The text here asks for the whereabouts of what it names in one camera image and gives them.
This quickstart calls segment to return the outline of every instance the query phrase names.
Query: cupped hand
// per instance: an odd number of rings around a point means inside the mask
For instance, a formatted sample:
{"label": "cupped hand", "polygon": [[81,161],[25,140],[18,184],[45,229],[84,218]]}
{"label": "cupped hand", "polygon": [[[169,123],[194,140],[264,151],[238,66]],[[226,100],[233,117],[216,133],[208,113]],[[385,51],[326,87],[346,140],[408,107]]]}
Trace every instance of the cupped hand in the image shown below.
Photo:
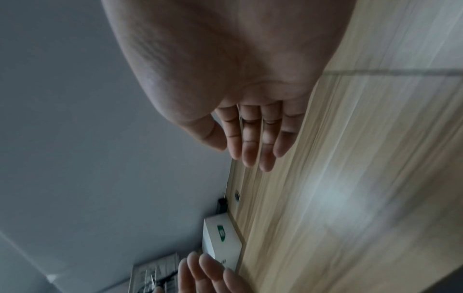
{"label": "cupped hand", "polygon": [[[263,171],[296,141],[355,0],[103,0],[155,108]],[[211,113],[215,112],[223,128]]]}
{"label": "cupped hand", "polygon": [[[246,281],[208,254],[190,253],[178,266],[179,293],[253,293]],[[158,287],[154,293],[163,293]]]}

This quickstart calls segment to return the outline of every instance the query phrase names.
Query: finger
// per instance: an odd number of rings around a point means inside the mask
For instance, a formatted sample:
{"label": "finger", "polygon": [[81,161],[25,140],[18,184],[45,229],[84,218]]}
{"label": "finger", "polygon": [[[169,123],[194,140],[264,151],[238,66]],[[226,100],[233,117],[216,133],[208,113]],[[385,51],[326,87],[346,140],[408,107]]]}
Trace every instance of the finger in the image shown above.
{"label": "finger", "polygon": [[223,130],[227,137],[227,145],[233,159],[241,159],[243,140],[241,138],[240,113],[236,105],[217,108],[217,116],[222,120]]}
{"label": "finger", "polygon": [[178,265],[178,290],[179,293],[196,293],[194,278],[186,259],[182,259]]}
{"label": "finger", "polygon": [[164,293],[164,289],[162,289],[161,287],[156,287],[153,293]]}
{"label": "finger", "polygon": [[199,293],[216,293],[214,286],[212,285],[211,279],[209,279],[204,273],[203,269],[199,265],[199,255],[195,252],[190,253],[188,256],[188,267],[196,281],[196,288]]}
{"label": "finger", "polygon": [[252,289],[247,282],[229,268],[225,269],[223,280],[231,293],[252,293]]}
{"label": "finger", "polygon": [[262,122],[260,107],[240,105],[240,114],[243,119],[243,163],[246,167],[252,167],[259,152]]}
{"label": "finger", "polygon": [[178,124],[191,136],[213,149],[223,151],[227,148],[227,139],[223,129],[220,127],[220,124],[212,118],[212,115],[207,115],[195,121]]}
{"label": "finger", "polygon": [[282,110],[281,102],[260,107],[264,122],[262,133],[262,146],[260,149],[259,167],[264,172],[269,172],[275,165],[276,157],[273,154],[273,146],[280,132]]}
{"label": "finger", "polygon": [[214,260],[209,254],[202,254],[199,258],[199,264],[211,279],[217,293],[231,293],[223,280],[224,268],[218,261]]}
{"label": "finger", "polygon": [[273,148],[273,153],[277,158],[284,156],[296,141],[308,103],[309,95],[283,101],[281,130]]}

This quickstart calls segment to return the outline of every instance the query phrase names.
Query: green logo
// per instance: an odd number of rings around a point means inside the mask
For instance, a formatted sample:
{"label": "green logo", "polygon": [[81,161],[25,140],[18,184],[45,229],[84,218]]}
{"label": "green logo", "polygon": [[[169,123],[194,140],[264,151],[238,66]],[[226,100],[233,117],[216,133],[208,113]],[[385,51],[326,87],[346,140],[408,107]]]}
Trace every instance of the green logo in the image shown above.
{"label": "green logo", "polygon": [[220,239],[222,242],[225,241],[225,230],[223,229],[222,225],[217,225],[218,233],[220,234]]}

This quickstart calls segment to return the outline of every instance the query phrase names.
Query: box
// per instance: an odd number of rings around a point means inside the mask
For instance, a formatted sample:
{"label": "box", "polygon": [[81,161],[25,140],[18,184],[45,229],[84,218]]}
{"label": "box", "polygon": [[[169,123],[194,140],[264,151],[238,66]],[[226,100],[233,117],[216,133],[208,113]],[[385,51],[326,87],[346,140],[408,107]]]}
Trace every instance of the box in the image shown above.
{"label": "box", "polygon": [[224,267],[235,271],[241,247],[241,241],[227,213],[204,219],[204,253],[212,256]]}

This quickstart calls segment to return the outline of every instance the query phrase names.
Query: wood grain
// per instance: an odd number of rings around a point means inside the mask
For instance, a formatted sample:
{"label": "wood grain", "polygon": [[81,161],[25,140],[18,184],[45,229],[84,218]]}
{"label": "wood grain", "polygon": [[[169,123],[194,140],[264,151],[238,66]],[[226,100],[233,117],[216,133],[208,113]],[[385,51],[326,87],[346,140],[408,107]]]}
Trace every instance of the wood grain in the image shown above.
{"label": "wood grain", "polygon": [[463,1],[358,0],[327,70],[463,69]]}
{"label": "wood grain", "polygon": [[322,76],[271,173],[233,164],[240,273],[258,293],[419,292],[463,264],[462,174],[462,77]]}

